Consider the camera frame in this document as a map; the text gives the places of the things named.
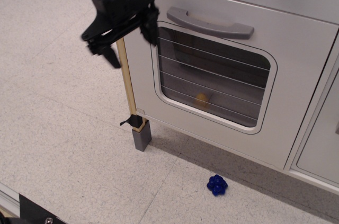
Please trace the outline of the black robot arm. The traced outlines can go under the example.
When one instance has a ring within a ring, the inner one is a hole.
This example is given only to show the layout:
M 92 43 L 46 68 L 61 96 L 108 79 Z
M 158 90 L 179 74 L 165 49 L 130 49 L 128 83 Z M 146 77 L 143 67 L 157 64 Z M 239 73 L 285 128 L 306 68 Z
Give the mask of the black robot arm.
M 111 45 L 136 28 L 145 40 L 157 45 L 159 9 L 155 0 L 92 0 L 96 17 L 82 33 L 82 40 L 94 55 L 103 55 L 114 67 L 120 68 Z

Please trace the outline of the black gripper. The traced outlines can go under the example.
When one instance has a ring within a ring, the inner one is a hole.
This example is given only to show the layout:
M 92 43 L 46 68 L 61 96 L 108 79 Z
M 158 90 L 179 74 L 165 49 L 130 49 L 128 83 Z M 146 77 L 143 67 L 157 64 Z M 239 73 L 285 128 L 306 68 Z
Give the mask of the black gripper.
M 121 68 L 109 43 L 137 28 L 145 40 L 157 46 L 159 10 L 155 0 L 92 0 L 96 17 L 82 34 L 93 55 L 103 56 L 115 69 Z

